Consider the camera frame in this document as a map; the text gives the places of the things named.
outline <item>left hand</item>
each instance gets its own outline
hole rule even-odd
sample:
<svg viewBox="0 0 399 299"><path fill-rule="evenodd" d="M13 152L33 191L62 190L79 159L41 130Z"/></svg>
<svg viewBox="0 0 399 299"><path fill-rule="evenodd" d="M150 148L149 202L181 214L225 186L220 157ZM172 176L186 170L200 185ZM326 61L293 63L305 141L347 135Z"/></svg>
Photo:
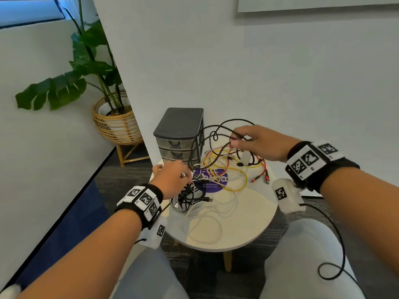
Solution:
<svg viewBox="0 0 399 299"><path fill-rule="evenodd" d="M152 172L154 178L150 184L162 191L164 200L172 199L192 182L191 171L182 161L167 161L165 165L153 166Z"/></svg>

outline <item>wristband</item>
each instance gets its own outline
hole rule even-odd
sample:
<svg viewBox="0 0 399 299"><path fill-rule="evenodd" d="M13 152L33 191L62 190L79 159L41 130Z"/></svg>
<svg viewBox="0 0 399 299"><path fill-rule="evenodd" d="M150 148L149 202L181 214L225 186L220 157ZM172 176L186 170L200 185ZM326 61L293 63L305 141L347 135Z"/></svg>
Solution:
<svg viewBox="0 0 399 299"><path fill-rule="evenodd" d="M337 169L342 167L360 169L358 164L345 158L326 141L318 143L302 141L292 147L287 158L288 165L285 170L295 184L302 189L308 188L318 193L323 182Z"/></svg>
<svg viewBox="0 0 399 299"><path fill-rule="evenodd" d="M157 186L151 184L134 186L117 203L115 212L122 209L132 210L140 217L141 230L151 229L162 212L160 204L163 197L162 191Z"/></svg>

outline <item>potted plant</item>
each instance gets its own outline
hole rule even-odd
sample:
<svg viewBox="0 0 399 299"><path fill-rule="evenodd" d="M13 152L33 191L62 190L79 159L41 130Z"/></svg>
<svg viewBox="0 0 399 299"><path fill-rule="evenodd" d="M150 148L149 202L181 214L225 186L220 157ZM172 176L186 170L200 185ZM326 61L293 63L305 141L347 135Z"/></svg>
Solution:
<svg viewBox="0 0 399 299"><path fill-rule="evenodd" d="M77 28L77 32L71 35L73 61L69 63L72 71L29 85L15 96L18 108L31 110L33 107L33 110L39 110L48 101L50 110L57 110L77 100L89 84L100 90L103 96L92 111L93 120L100 132L118 145L136 145L143 142L126 92L120 90L121 76L101 21L90 24L84 22L81 0L80 21L76 21L67 9L65 11ZM101 45L107 47L110 64L96 60L97 47ZM84 77L87 75L95 75L99 86L86 81Z"/></svg>

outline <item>white table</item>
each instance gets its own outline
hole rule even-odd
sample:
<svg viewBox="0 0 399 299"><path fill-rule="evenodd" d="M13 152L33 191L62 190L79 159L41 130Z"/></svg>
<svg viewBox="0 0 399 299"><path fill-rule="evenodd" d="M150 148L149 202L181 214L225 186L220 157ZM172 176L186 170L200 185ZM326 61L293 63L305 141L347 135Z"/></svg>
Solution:
<svg viewBox="0 0 399 299"><path fill-rule="evenodd" d="M276 213L278 203L271 188L275 176L270 166L267 166L267 170L270 177L269 185L266 184L264 176L254 183L250 183L253 178L262 173L262 166L247 170L247 186L238 192L237 208L235 211L229 212L228 216L222 217L207 209L200 211L199 214L206 212L207 216L212 218L193 219L191 213L186 216L169 206L162 213L162 216L168 218L166 232L177 242L189 248L207 252L223 252L225 268L227 271L231 271L232 250L245 246L256 239L267 228ZM228 186L232 189L239 189L244 182L245 178L242 176L236 181L229 182ZM232 192L221 190L217 193L207 193L206 196L213 198L214 202L226 203L217 206L221 212L229 211L231 204L227 202L232 201ZM163 201L161 206L164 208L168 204L169 201ZM193 230L188 235L187 231L191 229Z"/></svg>

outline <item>whiteboard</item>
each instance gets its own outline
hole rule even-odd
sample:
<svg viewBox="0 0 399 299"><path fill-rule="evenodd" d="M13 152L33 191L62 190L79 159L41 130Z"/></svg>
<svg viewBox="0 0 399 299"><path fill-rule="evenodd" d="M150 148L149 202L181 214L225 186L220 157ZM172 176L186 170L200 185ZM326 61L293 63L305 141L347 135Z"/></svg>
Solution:
<svg viewBox="0 0 399 299"><path fill-rule="evenodd" d="M399 0L239 0L238 12L396 4Z"/></svg>

